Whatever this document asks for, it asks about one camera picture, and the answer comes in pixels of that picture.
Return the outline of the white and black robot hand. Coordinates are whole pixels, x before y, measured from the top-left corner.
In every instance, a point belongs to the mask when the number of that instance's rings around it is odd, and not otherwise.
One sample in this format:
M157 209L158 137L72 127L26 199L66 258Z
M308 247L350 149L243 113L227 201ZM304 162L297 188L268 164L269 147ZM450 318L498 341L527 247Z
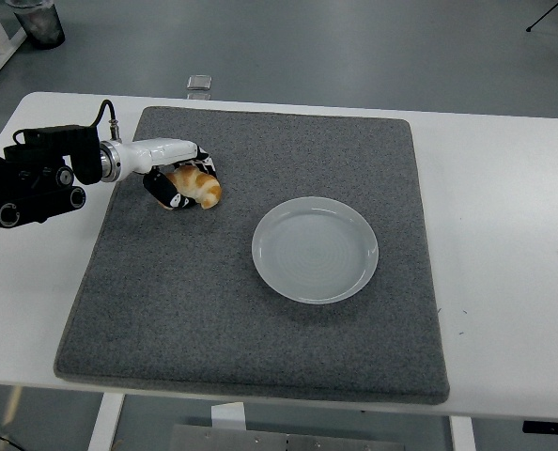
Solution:
M135 173L143 176L145 189L167 210L198 205L204 210L221 200L222 188L209 154L196 143L157 138L101 145L104 181L121 181Z

